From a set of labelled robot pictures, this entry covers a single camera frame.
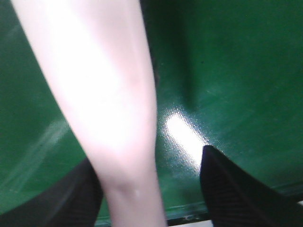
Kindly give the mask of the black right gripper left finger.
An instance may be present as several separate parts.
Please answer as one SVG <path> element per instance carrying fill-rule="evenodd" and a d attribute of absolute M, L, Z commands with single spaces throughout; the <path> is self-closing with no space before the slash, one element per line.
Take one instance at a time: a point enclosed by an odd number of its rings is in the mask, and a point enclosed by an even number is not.
<path fill-rule="evenodd" d="M 92 227 L 103 192 L 86 158 L 43 193 L 2 214 L 2 227 Z"/>

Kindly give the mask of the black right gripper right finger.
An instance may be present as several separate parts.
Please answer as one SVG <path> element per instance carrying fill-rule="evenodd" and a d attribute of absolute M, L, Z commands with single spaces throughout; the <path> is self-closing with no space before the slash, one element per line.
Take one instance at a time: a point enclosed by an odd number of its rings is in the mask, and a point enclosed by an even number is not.
<path fill-rule="evenodd" d="M 243 171 L 220 150 L 203 147 L 200 185 L 215 227 L 301 227 L 303 207 Z"/>

